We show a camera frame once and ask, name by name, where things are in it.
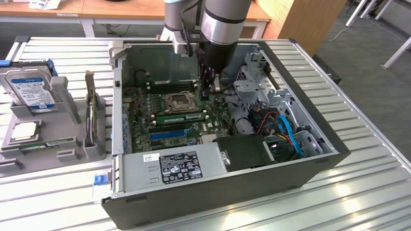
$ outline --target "power supply label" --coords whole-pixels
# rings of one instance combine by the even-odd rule
[[[51,92],[44,89],[41,78],[16,78],[12,79],[15,89],[28,107],[45,109],[55,106]]]
[[[196,152],[160,156],[161,178],[164,184],[203,177]]]

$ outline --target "wooden cabinet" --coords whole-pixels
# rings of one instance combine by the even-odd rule
[[[295,39],[312,56],[346,0],[255,0],[271,17],[264,39]]]

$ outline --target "silver cylinder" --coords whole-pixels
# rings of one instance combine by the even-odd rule
[[[165,28],[171,31],[183,30],[180,13],[181,11],[196,3],[197,0],[164,0],[165,13],[164,13],[164,24]],[[187,29],[195,28],[197,7],[193,7],[183,15]]]
[[[207,0],[201,33],[219,45],[235,43],[241,35],[251,0]]]

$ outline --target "gray carpet floor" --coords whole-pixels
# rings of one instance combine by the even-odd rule
[[[344,12],[335,21],[317,55],[340,75],[343,91],[411,160],[411,53],[406,52],[392,67],[384,70],[380,65],[403,41],[363,19],[356,20],[354,26],[330,42],[338,32],[346,29],[350,15]],[[127,25],[113,28],[119,34],[125,29]],[[161,29],[161,26],[131,26],[125,36],[152,37],[161,33]],[[81,26],[75,24],[0,23],[0,31],[0,59],[5,57],[17,35],[84,36]],[[97,37],[115,36],[105,33],[101,25],[95,25],[95,31]]]

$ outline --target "slatted metal surface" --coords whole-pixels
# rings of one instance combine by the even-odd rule
[[[112,73],[107,44],[107,40],[88,38],[32,38],[20,51],[20,60],[51,57],[59,74],[69,79],[68,87],[76,99],[85,96],[84,71],[96,71],[97,92],[108,100],[105,130],[109,139]],[[135,230],[408,229],[410,163],[297,45],[287,40],[271,40],[268,44],[352,154],[300,189]],[[284,88],[275,73],[272,76]],[[0,94],[0,137],[9,120],[9,102],[8,95]],[[0,179],[0,230],[116,230],[91,197],[93,175],[109,167],[107,158]]]

